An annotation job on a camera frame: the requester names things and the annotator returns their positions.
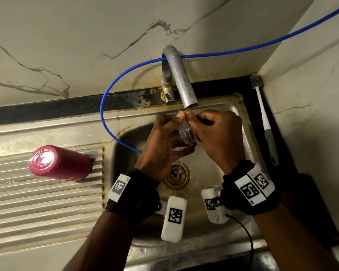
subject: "wrist strap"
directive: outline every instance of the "wrist strap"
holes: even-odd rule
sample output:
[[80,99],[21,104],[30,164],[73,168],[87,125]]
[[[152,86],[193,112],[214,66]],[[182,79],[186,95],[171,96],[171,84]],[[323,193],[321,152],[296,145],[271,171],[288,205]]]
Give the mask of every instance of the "wrist strap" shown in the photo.
[[151,177],[136,168],[130,168],[114,183],[105,209],[139,224],[158,210],[160,202],[157,187],[158,183]]
[[241,161],[232,173],[223,176],[221,200],[230,210],[256,215],[276,208],[280,196],[274,183],[258,164]]

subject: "brush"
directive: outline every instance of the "brush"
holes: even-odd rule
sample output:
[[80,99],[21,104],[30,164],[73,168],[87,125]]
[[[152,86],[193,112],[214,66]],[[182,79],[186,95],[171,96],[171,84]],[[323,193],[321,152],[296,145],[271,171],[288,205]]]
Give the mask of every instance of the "brush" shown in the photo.
[[262,87],[262,80],[260,75],[252,74],[250,77],[251,86],[256,90],[257,98],[260,104],[261,116],[262,116],[262,124],[265,131],[265,139],[267,141],[267,147],[269,148],[271,162],[273,165],[279,165],[278,153],[276,151],[276,145],[274,141],[273,132],[271,131],[270,123],[267,118],[265,108],[263,107],[262,97],[260,94],[260,87]]

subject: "faucet spout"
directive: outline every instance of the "faucet spout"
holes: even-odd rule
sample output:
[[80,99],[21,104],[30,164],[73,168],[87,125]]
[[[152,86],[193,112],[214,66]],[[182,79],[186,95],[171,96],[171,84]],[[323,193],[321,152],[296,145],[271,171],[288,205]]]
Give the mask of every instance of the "faucet spout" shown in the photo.
[[173,45],[166,45],[162,50],[162,57],[167,58],[162,61],[162,89],[166,104],[175,103],[172,89],[173,75],[185,109],[198,106],[199,103],[178,50]]

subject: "blue hose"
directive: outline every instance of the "blue hose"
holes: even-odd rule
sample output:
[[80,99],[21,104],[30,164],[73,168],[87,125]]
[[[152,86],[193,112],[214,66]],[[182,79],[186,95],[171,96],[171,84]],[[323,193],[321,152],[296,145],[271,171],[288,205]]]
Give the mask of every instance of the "blue hose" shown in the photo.
[[[334,16],[338,15],[339,14],[339,8],[335,11],[333,11],[332,13],[326,15],[325,17],[319,19],[318,21],[316,22],[313,22],[312,24],[306,26],[306,27],[303,27],[297,31],[294,31],[292,33],[289,33],[288,35],[285,35],[285,36],[282,36],[278,39],[275,39],[275,40],[272,40],[272,41],[268,41],[268,42],[265,42],[265,43],[262,43],[262,44],[258,44],[258,45],[253,45],[253,46],[249,46],[249,47],[246,47],[246,48],[239,48],[239,49],[234,49],[234,50],[228,50],[228,51],[222,51],[222,52],[213,52],[213,53],[204,53],[204,54],[190,54],[190,55],[182,55],[181,58],[182,59],[190,59],[190,58],[202,58],[202,57],[213,57],[213,56],[222,56],[222,55],[228,55],[228,54],[235,54],[235,53],[240,53],[240,52],[245,52],[245,51],[250,51],[250,50],[255,50],[255,49],[258,49],[258,48],[263,48],[265,46],[269,46],[269,45],[274,45],[274,44],[277,44],[281,41],[284,41],[286,39],[289,39],[291,37],[294,37],[300,33],[303,33],[313,27],[316,27],[318,25],[320,25],[321,23],[329,20],[330,18],[333,18]],[[164,61],[166,60],[166,58],[157,58],[157,59],[153,59],[153,60],[149,60],[149,61],[145,61],[145,62],[142,62],[142,63],[139,63],[139,64],[136,64],[134,66],[132,66],[131,68],[128,68],[127,70],[123,71],[121,74],[119,74],[113,81],[112,83],[108,86],[107,90],[104,92],[104,95],[103,95],[103,98],[102,98],[102,101],[100,102],[100,119],[103,123],[103,126],[105,128],[105,130],[109,133],[109,135],[115,140],[117,141],[118,143],[120,143],[121,145],[131,149],[131,150],[134,150],[138,153],[142,153],[142,151],[138,150],[138,149],[135,149],[127,144],[125,144],[124,142],[122,142],[121,140],[119,140],[117,137],[115,137],[112,132],[108,129],[105,121],[104,121],[104,116],[103,116],[103,108],[104,108],[104,101],[105,101],[105,98],[106,96],[108,95],[109,91],[111,90],[111,88],[114,86],[114,84],[120,79],[122,78],[124,75],[126,75],[128,72],[131,72],[132,70],[136,69],[136,68],[140,68],[141,66],[145,66],[145,65],[149,65],[151,63],[157,63],[157,62],[161,62],[161,61]]]

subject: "person's right hand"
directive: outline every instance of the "person's right hand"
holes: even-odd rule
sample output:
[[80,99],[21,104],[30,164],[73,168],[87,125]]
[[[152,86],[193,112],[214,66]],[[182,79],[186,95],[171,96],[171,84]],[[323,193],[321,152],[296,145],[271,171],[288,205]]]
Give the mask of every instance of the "person's right hand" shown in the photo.
[[240,161],[246,159],[241,118],[234,112],[208,109],[197,115],[202,120],[213,122],[213,125],[203,124],[192,112],[186,113],[192,131],[223,173],[230,174]]

